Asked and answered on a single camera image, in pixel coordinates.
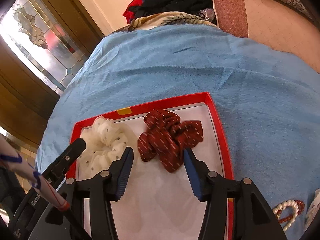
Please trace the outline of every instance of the white pearl necklace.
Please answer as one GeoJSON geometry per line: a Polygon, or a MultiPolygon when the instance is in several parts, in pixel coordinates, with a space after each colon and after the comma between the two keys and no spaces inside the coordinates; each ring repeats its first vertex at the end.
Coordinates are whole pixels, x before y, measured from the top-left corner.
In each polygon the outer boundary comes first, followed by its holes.
{"type": "Polygon", "coordinates": [[[288,224],[286,224],[283,227],[283,231],[287,231],[288,228],[295,222],[295,218],[298,216],[299,206],[297,202],[294,200],[287,200],[283,201],[281,204],[279,204],[276,208],[274,208],[272,211],[276,215],[279,210],[285,210],[286,207],[292,207],[293,209],[293,218],[289,221],[288,224]]]}

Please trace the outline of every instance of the pearl bracelet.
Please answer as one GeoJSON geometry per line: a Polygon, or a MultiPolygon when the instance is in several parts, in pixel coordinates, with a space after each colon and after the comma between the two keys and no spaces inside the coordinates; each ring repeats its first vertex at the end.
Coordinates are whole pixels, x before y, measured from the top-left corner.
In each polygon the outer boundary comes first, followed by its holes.
{"type": "Polygon", "coordinates": [[[272,210],[273,213],[276,215],[277,219],[279,219],[281,212],[285,210],[287,207],[291,207],[293,209],[293,214],[284,219],[279,220],[279,223],[284,223],[289,221],[289,223],[287,223],[283,227],[283,231],[287,231],[288,228],[295,222],[296,217],[303,212],[304,203],[300,200],[287,200],[282,202],[272,210]]]}

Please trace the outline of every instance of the wooden door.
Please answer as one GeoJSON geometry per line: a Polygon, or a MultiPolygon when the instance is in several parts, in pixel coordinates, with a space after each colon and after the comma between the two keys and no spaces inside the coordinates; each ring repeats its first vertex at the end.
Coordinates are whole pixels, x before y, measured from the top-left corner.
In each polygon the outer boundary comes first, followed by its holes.
{"type": "MultiPolygon", "coordinates": [[[[42,2],[89,57],[103,34],[79,0],[42,2]]],[[[0,59],[0,126],[37,148],[59,95],[29,70],[1,35],[0,59]]]]}

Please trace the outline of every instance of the tile floor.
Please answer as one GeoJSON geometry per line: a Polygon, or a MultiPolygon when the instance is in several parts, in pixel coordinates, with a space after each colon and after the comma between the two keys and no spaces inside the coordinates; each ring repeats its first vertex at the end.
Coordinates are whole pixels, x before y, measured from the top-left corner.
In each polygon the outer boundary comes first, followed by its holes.
{"type": "MultiPolygon", "coordinates": [[[[19,146],[18,142],[14,138],[9,139],[5,136],[3,137],[14,149],[16,149],[16,151],[21,155],[23,159],[25,159],[32,167],[35,166],[36,154],[26,148],[29,148],[33,151],[35,151],[36,149],[34,149],[33,147],[28,147],[26,145],[24,145],[26,147],[19,146]]],[[[20,182],[21,187],[24,189],[25,193],[28,193],[28,191],[31,188],[31,185],[29,184],[29,182],[26,179],[20,177],[18,174],[16,174],[16,176],[18,178],[18,181],[20,182]]]]}

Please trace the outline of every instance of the red clothing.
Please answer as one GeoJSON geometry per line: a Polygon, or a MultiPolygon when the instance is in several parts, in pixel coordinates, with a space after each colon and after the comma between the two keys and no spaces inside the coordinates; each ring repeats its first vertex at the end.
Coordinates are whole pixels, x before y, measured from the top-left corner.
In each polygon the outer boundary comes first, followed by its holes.
{"type": "Polygon", "coordinates": [[[127,23],[130,24],[130,22],[134,19],[134,12],[129,11],[130,6],[140,6],[142,5],[142,0],[133,0],[131,3],[129,3],[128,7],[124,11],[123,15],[127,19],[127,23]]]}

